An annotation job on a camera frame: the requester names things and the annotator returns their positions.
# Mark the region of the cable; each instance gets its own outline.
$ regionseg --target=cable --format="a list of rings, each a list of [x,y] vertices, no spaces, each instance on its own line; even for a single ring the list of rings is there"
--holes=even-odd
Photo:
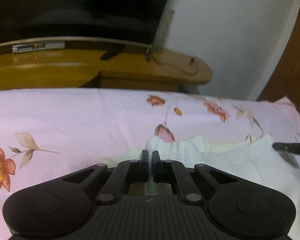
[[[174,68],[180,70],[183,74],[188,75],[188,76],[194,76],[199,71],[198,64],[195,61],[196,57],[191,57],[191,60],[189,61],[189,66],[192,66],[193,63],[195,63],[195,66],[196,66],[195,72],[191,73],[191,72],[184,71],[183,69],[179,68],[178,66],[176,66],[176,65],[174,65],[172,63],[162,63],[162,62],[157,61],[156,58],[154,57],[154,55],[152,53],[150,54],[150,56],[153,58],[154,62],[156,62],[160,67],[162,67],[162,66],[171,66],[171,67],[174,67]]]

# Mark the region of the wooden tv stand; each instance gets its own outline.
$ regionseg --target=wooden tv stand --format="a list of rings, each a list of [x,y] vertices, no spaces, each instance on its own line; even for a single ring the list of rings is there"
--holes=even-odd
[[[107,60],[105,50],[60,49],[0,55],[0,90],[24,88],[97,87],[178,91],[180,84],[205,84],[211,69],[200,59],[169,50],[146,61],[146,49],[129,48]]]

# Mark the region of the brown door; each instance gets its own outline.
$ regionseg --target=brown door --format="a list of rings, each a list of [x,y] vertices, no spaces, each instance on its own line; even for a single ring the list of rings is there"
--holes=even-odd
[[[283,55],[258,100],[287,96],[300,113],[300,10]]]

